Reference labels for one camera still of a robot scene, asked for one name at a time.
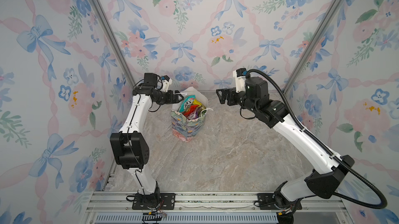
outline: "gray marble surface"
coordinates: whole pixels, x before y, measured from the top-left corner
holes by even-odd
[[[274,191],[312,170],[282,135],[257,119],[243,119],[239,106],[221,105],[216,93],[204,95],[214,111],[189,143],[172,135],[170,105],[147,115],[142,133],[161,191]],[[271,99],[279,96],[271,94]],[[244,117],[252,115],[243,110]],[[118,165],[111,190],[135,191],[137,186]]]

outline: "wall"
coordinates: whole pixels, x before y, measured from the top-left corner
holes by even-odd
[[[331,27],[287,92],[292,108],[386,196],[383,210],[345,201],[355,223],[399,223],[398,0],[345,0]],[[353,176],[339,191],[379,203]]]
[[[258,68],[284,85],[331,0],[100,0],[136,81],[234,87],[232,71]]]
[[[87,0],[0,6],[0,223],[79,223],[130,88]]]

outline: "floral paper bag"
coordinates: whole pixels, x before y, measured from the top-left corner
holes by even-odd
[[[194,87],[189,87],[182,91],[184,98],[195,95],[197,101],[201,102],[204,107],[208,107],[208,99]],[[201,126],[205,123],[206,112],[204,111],[202,116],[193,120],[188,120],[182,113],[179,112],[179,108],[183,102],[172,105],[172,132],[173,135],[178,137],[180,140],[188,143],[198,133]]]

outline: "white rope handle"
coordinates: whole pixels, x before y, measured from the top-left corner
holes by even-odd
[[[212,110],[212,111],[213,111],[212,108],[205,108],[205,109],[203,109],[203,110],[201,111],[201,117],[202,117],[202,112],[205,111],[205,110]]]

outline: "teal snack package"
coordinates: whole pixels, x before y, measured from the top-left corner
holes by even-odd
[[[184,112],[185,109],[190,107],[194,102],[195,98],[196,98],[195,95],[190,95],[186,97],[186,99],[183,101],[182,105],[180,106],[179,112]]]

